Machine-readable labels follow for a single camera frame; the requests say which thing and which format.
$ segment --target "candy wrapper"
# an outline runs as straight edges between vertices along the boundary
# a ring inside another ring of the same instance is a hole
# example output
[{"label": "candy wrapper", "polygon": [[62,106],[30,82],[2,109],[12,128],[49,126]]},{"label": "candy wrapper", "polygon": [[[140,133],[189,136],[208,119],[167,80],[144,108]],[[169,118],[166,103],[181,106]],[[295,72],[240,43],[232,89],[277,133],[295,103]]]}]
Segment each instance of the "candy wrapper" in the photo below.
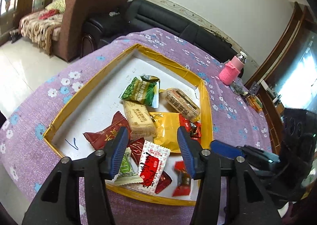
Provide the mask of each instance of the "candy wrapper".
[{"label": "candy wrapper", "polygon": [[172,196],[189,195],[191,193],[191,176],[186,172],[183,161],[175,162],[177,173],[177,187]]},{"label": "candy wrapper", "polygon": [[[130,147],[131,149],[131,157],[137,165],[139,165],[139,162],[140,162],[144,142],[145,142],[144,138],[140,138],[138,140],[130,142],[128,145],[128,147]],[[156,194],[160,193],[163,189],[165,189],[171,183],[172,183],[171,177],[165,171],[163,171],[158,181],[158,185],[155,189],[155,193]]]},{"label": "candy wrapper", "polygon": [[117,186],[143,182],[143,179],[133,170],[130,162],[130,156],[131,149],[128,147],[124,153],[118,177],[114,182]]},{"label": "candy wrapper", "polygon": [[138,175],[143,179],[143,182],[128,187],[143,193],[155,194],[169,155],[169,149],[145,141],[138,165]]},{"label": "candy wrapper", "polygon": [[141,104],[158,108],[159,78],[154,76],[135,77],[120,94],[120,99],[137,101]]},{"label": "candy wrapper", "polygon": [[95,150],[99,150],[105,146],[107,141],[116,137],[120,127],[126,127],[130,134],[131,130],[128,121],[120,112],[116,112],[109,127],[96,133],[86,132],[83,135]]},{"label": "candy wrapper", "polygon": [[199,119],[200,108],[182,90],[171,88],[166,92],[166,101],[186,119],[192,122]]},{"label": "candy wrapper", "polygon": [[200,143],[201,124],[199,122],[193,123],[181,114],[173,112],[150,112],[150,116],[157,132],[157,137],[153,139],[155,144],[170,149],[172,153],[180,153],[177,142],[177,129],[180,126],[184,126],[191,138]]},{"label": "candy wrapper", "polygon": [[156,136],[156,128],[145,105],[123,100],[124,111],[131,128],[130,138]]}]

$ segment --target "metal screw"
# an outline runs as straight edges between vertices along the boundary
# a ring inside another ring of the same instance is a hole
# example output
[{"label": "metal screw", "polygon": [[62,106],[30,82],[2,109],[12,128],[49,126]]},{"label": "metal screw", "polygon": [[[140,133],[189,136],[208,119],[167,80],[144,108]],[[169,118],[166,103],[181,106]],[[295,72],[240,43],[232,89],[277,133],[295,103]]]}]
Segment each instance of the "metal screw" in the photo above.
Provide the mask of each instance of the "metal screw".
[{"label": "metal screw", "polygon": [[242,156],[238,156],[238,157],[237,157],[237,161],[238,161],[239,163],[243,163],[243,162],[245,161],[245,158],[243,158]]},{"label": "metal screw", "polygon": [[103,150],[97,150],[96,152],[95,152],[95,155],[97,155],[97,156],[101,156],[101,155],[103,155],[105,152],[103,151]]},{"label": "metal screw", "polygon": [[210,155],[210,151],[208,149],[202,149],[201,154],[204,156]]},{"label": "metal screw", "polygon": [[68,163],[70,161],[70,158],[69,157],[63,157],[61,159],[61,163]]}]

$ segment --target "fur blanket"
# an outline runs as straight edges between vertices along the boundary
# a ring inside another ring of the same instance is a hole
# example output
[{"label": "fur blanket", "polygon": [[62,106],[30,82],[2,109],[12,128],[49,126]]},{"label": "fur blanket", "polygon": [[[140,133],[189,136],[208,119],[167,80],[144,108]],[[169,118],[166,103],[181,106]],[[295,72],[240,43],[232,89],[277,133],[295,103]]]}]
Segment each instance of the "fur blanket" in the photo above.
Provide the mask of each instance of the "fur blanket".
[{"label": "fur blanket", "polygon": [[56,14],[45,20],[39,20],[39,16],[47,13],[47,10],[31,13],[20,20],[20,30],[23,37],[28,37],[39,48],[43,48],[51,55],[52,34],[55,28],[61,26],[63,14]]}]

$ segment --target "cushion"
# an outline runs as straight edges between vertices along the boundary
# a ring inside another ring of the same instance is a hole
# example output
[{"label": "cushion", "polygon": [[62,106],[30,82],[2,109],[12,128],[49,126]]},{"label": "cushion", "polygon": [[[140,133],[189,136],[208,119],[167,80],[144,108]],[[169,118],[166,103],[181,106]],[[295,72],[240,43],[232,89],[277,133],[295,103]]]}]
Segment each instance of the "cushion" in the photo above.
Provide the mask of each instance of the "cushion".
[{"label": "cushion", "polygon": [[64,13],[66,8],[65,0],[56,0],[45,7],[46,10],[58,9],[60,13]]}]

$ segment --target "floral tablecloth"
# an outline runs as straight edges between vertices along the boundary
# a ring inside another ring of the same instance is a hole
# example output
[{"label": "floral tablecloth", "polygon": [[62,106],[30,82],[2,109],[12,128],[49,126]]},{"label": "floral tablecloth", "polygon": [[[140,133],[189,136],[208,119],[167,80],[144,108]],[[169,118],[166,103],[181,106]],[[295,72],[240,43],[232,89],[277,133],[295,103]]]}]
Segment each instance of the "floral tablecloth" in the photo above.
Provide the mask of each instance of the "floral tablecloth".
[{"label": "floral tablecloth", "polygon": [[[263,113],[256,113],[218,78],[222,64],[196,46],[164,30],[153,28],[119,37],[111,44],[76,61],[41,85],[0,129],[0,159],[18,188],[31,201],[59,161],[43,141],[43,133],[62,107],[100,69],[125,49],[139,43],[165,55],[205,81],[212,110],[214,139],[251,145],[271,151]],[[87,224],[83,180],[80,180],[80,214]],[[218,224],[224,222],[225,180]],[[165,206],[127,198],[108,190],[117,224],[189,224],[193,207]]]}]

